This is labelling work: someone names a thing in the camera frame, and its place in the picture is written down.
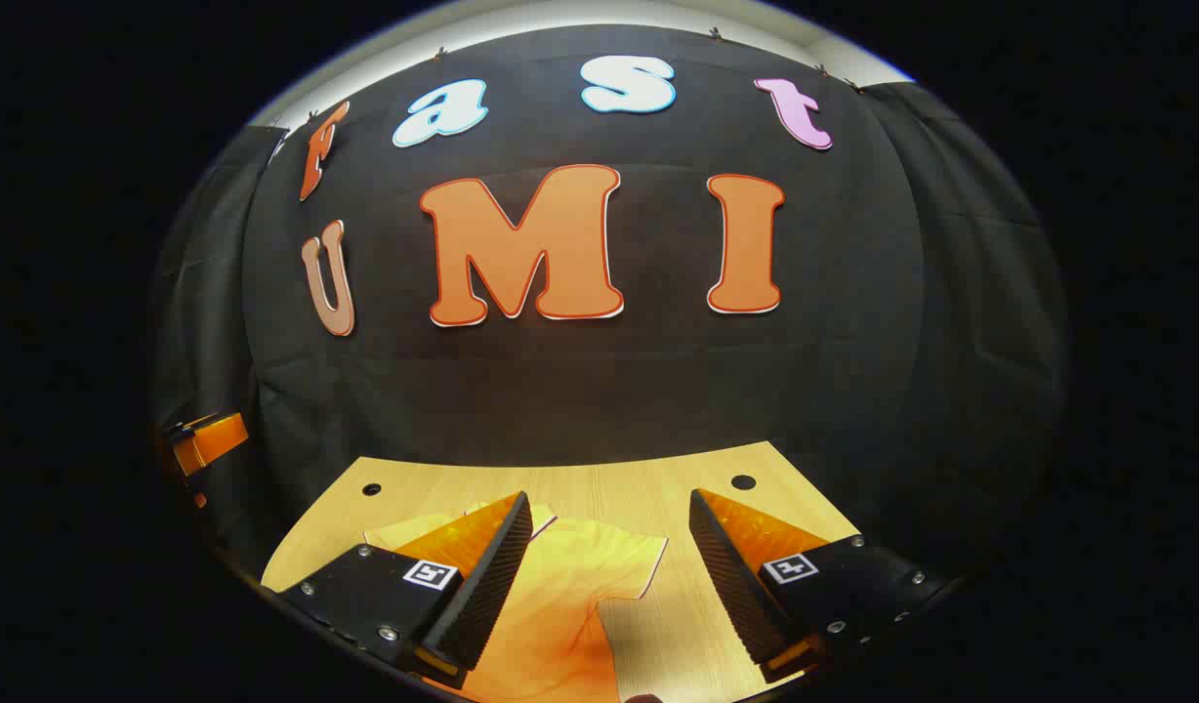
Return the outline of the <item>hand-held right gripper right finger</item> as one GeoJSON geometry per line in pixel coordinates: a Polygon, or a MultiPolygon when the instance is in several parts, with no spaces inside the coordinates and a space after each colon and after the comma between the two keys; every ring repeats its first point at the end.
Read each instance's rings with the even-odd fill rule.
{"type": "Polygon", "coordinates": [[[817,537],[713,491],[689,493],[689,534],[765,683],[852,663],[952,591],[875,537],[817,537]]]}

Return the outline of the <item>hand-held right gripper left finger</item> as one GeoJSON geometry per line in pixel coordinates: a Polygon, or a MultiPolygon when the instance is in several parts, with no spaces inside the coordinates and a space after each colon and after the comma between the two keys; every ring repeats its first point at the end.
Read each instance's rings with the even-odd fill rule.
{"type": "Polygon", "coordinates": [[[394,549],[354,543],[281,596],[384,668],[460,689],[492,639],[532,525],[528,494],[516,491],[394,549]]]}

